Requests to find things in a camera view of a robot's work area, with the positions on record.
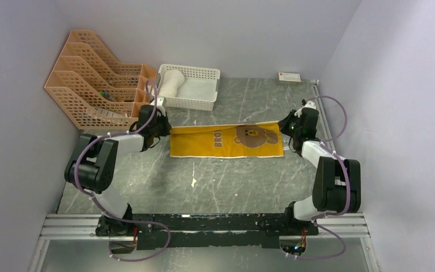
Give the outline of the brown yellow towel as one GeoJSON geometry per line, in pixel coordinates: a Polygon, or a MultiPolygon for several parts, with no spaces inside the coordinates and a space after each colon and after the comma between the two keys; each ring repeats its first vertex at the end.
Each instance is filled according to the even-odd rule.
{"type": "Polygon", "coordinates": [[[276,121],[256,124],[181,126],[171,129],[173,158],[279,158],[284,156],[276,121]]]}

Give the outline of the cream white towel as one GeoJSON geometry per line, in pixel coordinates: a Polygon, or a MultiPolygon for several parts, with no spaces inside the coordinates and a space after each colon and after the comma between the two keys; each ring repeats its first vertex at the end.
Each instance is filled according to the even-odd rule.
{"type": "Polygon", "coordinates": [[[159,89],[159,96],[176,97],[178,89],[185,81],[183,73],[179,70],[169,70],[164,73],[159,89]]]}

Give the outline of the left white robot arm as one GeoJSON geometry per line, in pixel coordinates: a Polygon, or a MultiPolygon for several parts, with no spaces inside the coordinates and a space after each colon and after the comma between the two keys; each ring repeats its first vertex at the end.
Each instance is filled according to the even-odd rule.
{"type": "Polygon", "coordinates": [[[65,180],[97,202],[102,216],[98,230],[116,231],[125,236],[132,232],[132,208],[112,185],[119,156],[144,152],[154,146],[154,141],[170,134],[171,125],[164,101],[144,105],[138,120],[125,133],[96,136],[82,134],[64,171],[65,180]]]}

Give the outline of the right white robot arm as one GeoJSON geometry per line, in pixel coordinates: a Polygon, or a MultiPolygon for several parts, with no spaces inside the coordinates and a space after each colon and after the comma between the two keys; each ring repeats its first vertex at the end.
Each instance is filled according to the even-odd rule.
{"type": "Polygon", "coordinates": [[[338,155],[316,137],[318,117],[319,111],[303,107],[278,122],[280,132],[290,137],[291,150],[316,169],[311,196],[291,203],[292,214],[283,219],[291,235],[298,234],[305,221],[356,213],[361,206],[360,162],[338,155]]]}

